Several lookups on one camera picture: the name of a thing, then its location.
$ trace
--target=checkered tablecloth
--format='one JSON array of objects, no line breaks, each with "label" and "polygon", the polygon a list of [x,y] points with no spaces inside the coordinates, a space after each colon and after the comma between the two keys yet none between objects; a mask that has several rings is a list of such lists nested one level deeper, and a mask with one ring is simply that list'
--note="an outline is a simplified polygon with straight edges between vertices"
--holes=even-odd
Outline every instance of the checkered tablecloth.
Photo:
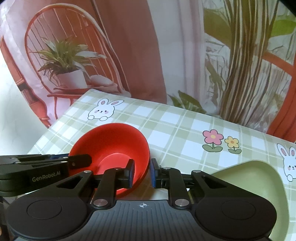
[{"label": "checkered tablecloth", "polygon": [[[109,102],[124,102],[115,107],[114,114],[107,120],[89,120],[89,112],[103,98]],[[237,124],[169,105],[89,90],[48,129],[29,153],[69,153],[84,133],[111,122],[126,123],[139,129],[149,143],[151,157],[156,158],[161,166],[174,167],[182,173],[189,174],[199,169],[212,174],[250,160],[269,163],[280,174],[286,190],[290,223],[285,241],[296,240],[296,180],[287,180],[277,143],[287,150],[291,146],[296,148],[296,145]],[[230,153],[224,140],[220,145],[223,148],[221,152],[204,150],[202,146],[206,143],[203,131],[212,129],[224,138],[237,138],[241,153]],[[146,177],[126,198],[163,199],[167,198],[167,192],[152,189],[149,177]]]}]

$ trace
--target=circular black cover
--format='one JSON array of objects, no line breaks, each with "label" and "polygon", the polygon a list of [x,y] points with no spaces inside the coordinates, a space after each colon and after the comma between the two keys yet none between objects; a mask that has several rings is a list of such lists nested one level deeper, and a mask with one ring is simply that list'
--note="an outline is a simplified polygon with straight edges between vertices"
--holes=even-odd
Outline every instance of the circular black cover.
[{"label": "circular black cover", "polygon": [[79,228],[86,218],[86,204],[78,197],[22,197],[7,209],[7,224],[11,231],[31,240],[63,237]]},{"label": "circular black cover", "polygon": [[262,197],[205,197],[198,203],[195,215],[202,228],[232,240],[261,238],[276,222],[275,208]]}]

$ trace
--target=silver rivet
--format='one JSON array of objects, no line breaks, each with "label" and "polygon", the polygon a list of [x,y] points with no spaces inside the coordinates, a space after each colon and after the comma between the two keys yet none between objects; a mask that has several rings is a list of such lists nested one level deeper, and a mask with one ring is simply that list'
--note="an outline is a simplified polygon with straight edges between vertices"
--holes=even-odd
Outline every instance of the silver rivet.
[{"label": "silver rivet", "polygon": [[187,206],[189,204],[189,201],[186,200],[186,199],[177,199],[175,201],[175,204],[179,207],[184,207],[184,206]]},{"label": "silver rivet", "polygon": [[94,200],[93,203],[97,207],[103,207],[103,206],[106,206],[108,204],[108,201],[105,200],[105,199],[97,199],[97,200]]}]

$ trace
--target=ribbed gray panel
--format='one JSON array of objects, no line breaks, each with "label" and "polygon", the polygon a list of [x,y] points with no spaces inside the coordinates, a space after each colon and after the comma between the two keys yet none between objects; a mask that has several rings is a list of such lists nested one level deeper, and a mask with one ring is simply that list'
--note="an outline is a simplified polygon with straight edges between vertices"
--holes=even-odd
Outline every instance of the ribbed gray panel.
[{"label": "ribbed gray panel", "polygon": [[87,224],[60,241],[222,241],[202,230],[191,213],[167,201],[117,201],[95,211]]}]

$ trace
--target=chair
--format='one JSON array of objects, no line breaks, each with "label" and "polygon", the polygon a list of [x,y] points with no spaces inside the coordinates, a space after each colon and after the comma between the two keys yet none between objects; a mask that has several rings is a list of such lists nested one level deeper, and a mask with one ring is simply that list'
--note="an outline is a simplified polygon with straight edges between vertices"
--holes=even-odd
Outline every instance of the chair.
[{"label": "chair", "polygon": [[[66,3],[51,4],[37,12],[29,22],[25,33],[25,49],[36,75],[43,87],[49,92],[47,96],[54,97],[55,117],[58,118],[58,98],[69,99],[71,105],[82,94],[71,93],[70,90],[64,92],[63,86],[56,76],[50,79],[50,73],[38,72],[45,61],[41,59],[40,54],[33,52],[47,49],[42,37],[53,42],[55,39],[63,40],[70,36],[75,42],[86,44],[89,51],[106,56],[106,59],[90,60],[93,66],[85,67],[87,74],[89,76],[99,74],[107,77],[117,85],[117,92],[114,94],[130,96],[120,61],[96,20],[76,5]],[[98,87],[88,85],[88,89],[98,89]]]}]

